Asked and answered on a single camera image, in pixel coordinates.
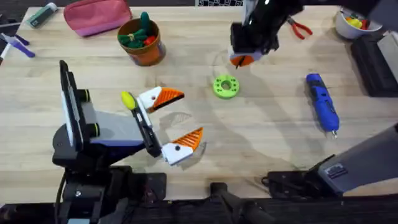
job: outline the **red pliers handle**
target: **red pliers handle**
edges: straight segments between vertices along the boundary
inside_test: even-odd
[[[297,28],[301,28],[305,30],[308,34],[312,35],[312,30],[310,28],[308,28],[303,24],[299,24],[298,22],[294,21],[294,19],[291,18],[290,16],[287,18],[287,22],[292,26],[293,32],[298,38],[303,40],[304,36],[299,32]]]

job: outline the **pink pouch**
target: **pink pouch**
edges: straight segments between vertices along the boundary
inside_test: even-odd
[[[131,11],[125,0],[82,0],[65,7],[63,16],[84,37],[123,25],[131,19]]]

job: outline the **terracotta pot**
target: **terracotta pot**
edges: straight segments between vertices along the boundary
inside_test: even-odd
[[[154,21],[150,21],[152,35],[156,36],[155,41],[148,46],[138,49],[132,49],[120,44],[127,54],[133,59],[137,65],[148,66],[159,63],[165,56],[165,47],[160,40],[160,32]],[[118,35],[127,35],[137,32],[141,28],[140,19],[132,19],[120,27]]]

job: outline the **white bowl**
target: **white bowl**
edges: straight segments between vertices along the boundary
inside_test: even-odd
[[[364,34],[370,34],[372,32],[375,32],[379,30],[382,25],[378,24],[377,22],[371,21],[369,28],[367,30],[362,30],[356,27],[353,27],[351,24],[349,24],[346,21],[347,17],[342,13],[344,12],[349,12],[347,9],[342,9],[337,12],[336,15],[336,31],[339,33],[341,36],[347,38],[347,39],[355,39],[358,38]]]

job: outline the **blue power drill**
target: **blue power drill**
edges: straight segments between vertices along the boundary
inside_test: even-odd
[[[326,132],[331,132],[334,138],[337,138],[339,128],[339,119],[329,92],[319,74],[308,74],[306,77],[310,88],[311,97],[315,111],[317,112],[319,123]]]

